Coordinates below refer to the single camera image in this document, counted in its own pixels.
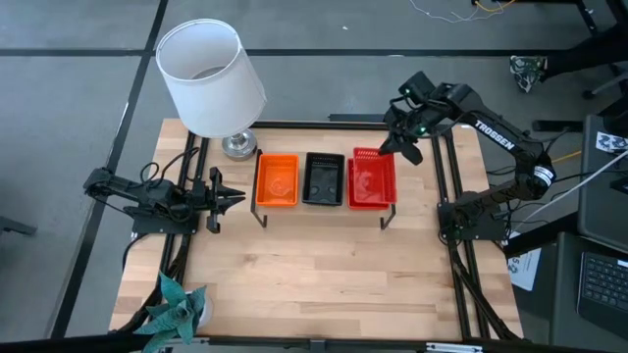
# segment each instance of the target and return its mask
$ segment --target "black tray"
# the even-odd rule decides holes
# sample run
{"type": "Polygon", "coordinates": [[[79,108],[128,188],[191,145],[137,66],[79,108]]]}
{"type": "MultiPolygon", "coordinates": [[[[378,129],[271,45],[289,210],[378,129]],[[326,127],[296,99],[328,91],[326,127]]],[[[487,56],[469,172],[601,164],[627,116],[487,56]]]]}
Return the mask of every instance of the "black tray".
{"type": "Polygon", "coordinates": [[[305,158],[303,203],[342,205],[344,155],[309,152],[305,158]]]}

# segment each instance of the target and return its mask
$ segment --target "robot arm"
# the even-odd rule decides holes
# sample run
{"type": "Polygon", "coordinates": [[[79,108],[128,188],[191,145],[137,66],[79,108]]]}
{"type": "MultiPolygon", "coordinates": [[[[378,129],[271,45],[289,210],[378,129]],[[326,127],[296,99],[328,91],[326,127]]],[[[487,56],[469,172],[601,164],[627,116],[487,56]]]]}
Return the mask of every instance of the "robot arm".
{"type": "MultiPolygon", "coordinates": [[[[423,158],[414,143],[420,138],[441,134],[438,125],[449,118],[455,123],[465,123],[477,129],[515,160],[513,180],[480,193],[465,192],[456,202],[443,204],[439,210],[442,233],[452,233],[454,238],[478,239],[477,229],[465,230],[477,226],[487,214],[497,212],[501,203],[514,199],[540,199],[555,180],[543,142],[528,137],[488,109],[478,93],[468,85],[442,83],[435,87],[419,72],[402,85],[399,92],[402,97],[392,101],[385,115],[390,133],[380,148],[381,154],[401,152],[410,162],[418,165],[423,158]],[[411,101],[415,107],[410,112],[401,110],[394,104],[400,100],[406,100],[408,105],[411,101]]],[[[495,234],[494,229],[487,228],[485,231],[495,234]]]]}
{"type": "Polygon", "coordinates": [[[223,176],[215,167],[210,169],[209,179],[211,187],[195,179],[191,190],[184,190],[169,180],[139,183],[101,168],[91,173],[83,188],[92,198],[116,195],[137,203],[124,208],[137,233],[195,233],[202,211],[209,211],[207,228],[219,233],[218,216],[244,200],[244,192],[223,186],[223,176]]]}

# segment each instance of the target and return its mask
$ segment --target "lamp base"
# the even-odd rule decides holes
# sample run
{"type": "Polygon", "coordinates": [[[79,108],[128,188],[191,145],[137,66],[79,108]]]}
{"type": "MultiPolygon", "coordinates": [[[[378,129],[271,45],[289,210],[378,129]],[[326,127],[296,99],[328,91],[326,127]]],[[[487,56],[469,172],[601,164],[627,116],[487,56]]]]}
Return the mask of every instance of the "lamp base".
{"type": "Polygon", "coordinates": [[[253,131],[246,129],[230,137],[223,138],[223,152],[234,161],[246,161],[257,151],[257,138],[253,131]]]}

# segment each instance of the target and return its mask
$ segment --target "wooden board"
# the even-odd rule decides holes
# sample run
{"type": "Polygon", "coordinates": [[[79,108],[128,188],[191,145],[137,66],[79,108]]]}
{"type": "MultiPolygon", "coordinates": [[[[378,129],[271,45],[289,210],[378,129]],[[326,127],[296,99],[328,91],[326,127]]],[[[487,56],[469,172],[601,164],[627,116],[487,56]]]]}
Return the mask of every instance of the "wooden board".
{"type": "MultiPolygon", "coordinates": [[[[453,132],[465,189],[487,188],[475,130],[457,126],[453,132]]],[[[350,157],[353,147],[378,147],[386,137],[384,131],[328,129],[259,128],[255,134],[265,153],[299,154],[301,185],[306,152],[350,157]]],[[[164,166],[181,153],[186,135],[179,120],[165,120],[155,162],[164,166]]],[[[300,201],[293,209],[260,208],[269,215],[264,229],[249,212],[255,159],[233,162],[221,141],[211,140],[207,170],[218,167],[224,185],[249,199],[220,218],[222,233],[211,234],[203,221],[193,237],[184,287],[208,285],[214,305],[210,324],[197,335],[460,339],[448,256],[437,239],[434,155],[429,140],[419,147],[425,159],[419,166],[395,155],[397,216],[388,229],[379,229],[387,213],[350,211],[346,200],[337,208],[300,201]]],[[[167,177],[176,180],[180,166],[167,177]]],[[[163,244],[163,235],[151,235],[131,250],[111,328],[126,323],[152,290],[163,244]]],[[[503,255],[490,242],[475,244],[484,293],[521,334],[503,255]]]]}

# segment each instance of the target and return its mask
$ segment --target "white lampshade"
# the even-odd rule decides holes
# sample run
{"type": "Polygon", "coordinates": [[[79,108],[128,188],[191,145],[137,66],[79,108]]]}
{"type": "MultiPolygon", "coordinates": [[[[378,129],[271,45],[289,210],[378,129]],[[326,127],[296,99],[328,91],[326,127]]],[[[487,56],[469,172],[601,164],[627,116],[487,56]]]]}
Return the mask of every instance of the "white lampshade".
{"type": "Polygon", "coordinates": [[[232,136],[262,113],[264,87],[230,25],[216,20],[178,25],[159,42],[156,55],[179,116],[195,134],[232,136]]]}

